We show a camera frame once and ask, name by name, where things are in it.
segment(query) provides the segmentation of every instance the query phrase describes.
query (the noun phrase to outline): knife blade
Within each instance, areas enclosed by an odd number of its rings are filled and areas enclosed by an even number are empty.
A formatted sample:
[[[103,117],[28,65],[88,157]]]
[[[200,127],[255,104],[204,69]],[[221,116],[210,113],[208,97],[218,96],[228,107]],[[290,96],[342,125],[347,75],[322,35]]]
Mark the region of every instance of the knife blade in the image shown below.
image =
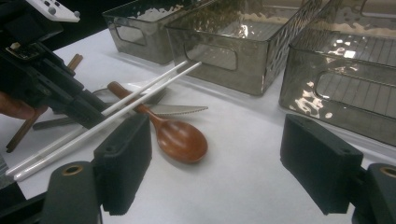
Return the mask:
[[[152,112],[159,116],[173,116],[173,115],[185,115],[194,112],[199,112],[208,109],[207,106],[203,105],[146,105]],[[33,125],[33,130],[43,130],[67,124],[75,123],[70,118],[51,119],[46,121],[37,122]]]

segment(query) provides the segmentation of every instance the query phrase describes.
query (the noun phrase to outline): white table surface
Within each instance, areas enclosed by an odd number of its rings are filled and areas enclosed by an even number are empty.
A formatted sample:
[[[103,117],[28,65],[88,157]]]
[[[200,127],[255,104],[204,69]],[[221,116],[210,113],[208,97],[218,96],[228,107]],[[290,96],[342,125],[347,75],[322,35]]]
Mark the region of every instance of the white table surface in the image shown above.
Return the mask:
[[[108,30],[55,51],[65,63],[76,53],[84,59],[76,79],[94,91],[110,81],[138,82],[157,77],[173,67],[150,63],[117,52]],[[282,76],[263,97],[252,97],[238,91],[182,77],[169,86],[162,103],[173,105],[207,105],[208,110],[174,117],[201,130],[209,149],[197,164],[169,159],[158,148],[152,127],[153,155],[150,167],[125,216],[111,217],[109,223],[351,223],[353,206],[346,215],[324,216],[298,181],[280,162],[279,150],[286,112],[277,100]],[[47,111],[39,120],[55,118]],[[69,125],[31,130],[12,153],[6,145],[21,127],[23,120],[0,117],[1,154],[11,167],[57,138],[77,128]],[[91,161],[92,152],[114,127],[107,128],[86,141],[74,153],[51,164],[19,183],[27,198],[46,191],[50,174],[72,161]],[[396,164],[364,148],[363,167],[373,161]]]

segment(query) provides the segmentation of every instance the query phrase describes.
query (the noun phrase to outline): transparent plastic bin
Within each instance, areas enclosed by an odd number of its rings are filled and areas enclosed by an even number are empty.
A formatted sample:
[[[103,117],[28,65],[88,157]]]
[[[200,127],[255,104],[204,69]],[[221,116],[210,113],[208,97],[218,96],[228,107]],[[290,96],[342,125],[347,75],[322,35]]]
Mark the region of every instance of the transparent plastic bin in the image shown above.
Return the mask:
[[[261,96],[285,67],[289,42],[318,13],[321,0],[217,0],[168,23],[175,64],[189,73]]]
[[[299,33],[279,104],[396,146],[395,15],[372,3],[331,0]]]
[[[137,0],[106,11],[103,17],[119,52],[166,64],[173,56],[164,26],[206,0],[196,2]]]

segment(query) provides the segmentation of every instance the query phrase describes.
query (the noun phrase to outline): black robotic mount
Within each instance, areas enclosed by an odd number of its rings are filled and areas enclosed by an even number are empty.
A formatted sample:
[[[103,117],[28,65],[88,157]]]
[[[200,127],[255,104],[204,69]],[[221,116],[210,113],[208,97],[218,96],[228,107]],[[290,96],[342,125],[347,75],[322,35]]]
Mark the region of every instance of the black robotic mount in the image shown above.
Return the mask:
[[[56,169],[48,191],[0,212],[2,224],[97,224],[101,205],[111,216],[130,208],[151,161],[149,116],[126,119],[94,159]]]
[[[91,128],[105,119],[106,104],[41,43],[62,30],[25,0],[0,1],[0,91],[33,107],[48,105]]]
[[[323,214],[355,206],[353,224],[396,224],[396,167],[363,154],[312,119],[287,115],[280,156]]]

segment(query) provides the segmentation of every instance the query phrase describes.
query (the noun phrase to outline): spoon bowl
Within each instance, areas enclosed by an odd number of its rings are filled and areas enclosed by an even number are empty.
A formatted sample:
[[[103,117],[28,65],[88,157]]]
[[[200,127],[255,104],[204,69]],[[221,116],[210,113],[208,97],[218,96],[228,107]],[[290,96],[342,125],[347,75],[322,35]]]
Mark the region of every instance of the spoon bowl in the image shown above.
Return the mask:
[[[111,82],[107,88],[119,98],[130,94],[118,82]],[[194,126],[179,120],[162,119],[144,105],[138,105],[135,111],[148,113],[156,130],[158,145],[169,157],[190,163],[199,161],[206,154],[207,141]]]

